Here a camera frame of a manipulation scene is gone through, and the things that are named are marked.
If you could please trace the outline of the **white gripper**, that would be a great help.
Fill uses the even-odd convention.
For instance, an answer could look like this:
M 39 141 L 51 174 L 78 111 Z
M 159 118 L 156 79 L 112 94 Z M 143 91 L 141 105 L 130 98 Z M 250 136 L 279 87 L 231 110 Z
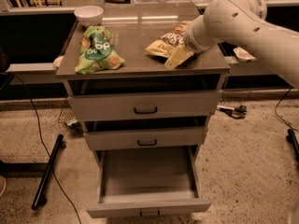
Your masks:
M 201 53 L 217 43 L 217 26 L 206 21 L 205 16 L 199 16 L 192 21 L 183 34 L 184 45 L 178 45 L 164 65 L 174 69 L 193 56 Z

